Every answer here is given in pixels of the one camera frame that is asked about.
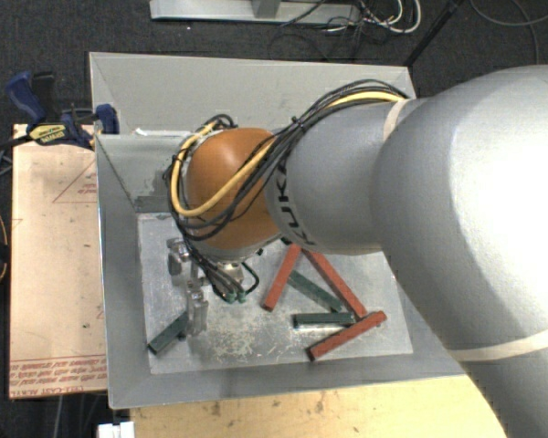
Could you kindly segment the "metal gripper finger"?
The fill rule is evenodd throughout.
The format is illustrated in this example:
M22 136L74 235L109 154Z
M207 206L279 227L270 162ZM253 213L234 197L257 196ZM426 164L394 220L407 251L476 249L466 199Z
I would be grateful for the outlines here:
M188 315L186 333L189 336L198 336L206 331L209 303L205 299L205 293L201 288L188 288L186 296Z
M171 238L166 241L167 247L167 268L172 284L179 284L179 277L183 274L183 267L190 261L190 251L183 240Z

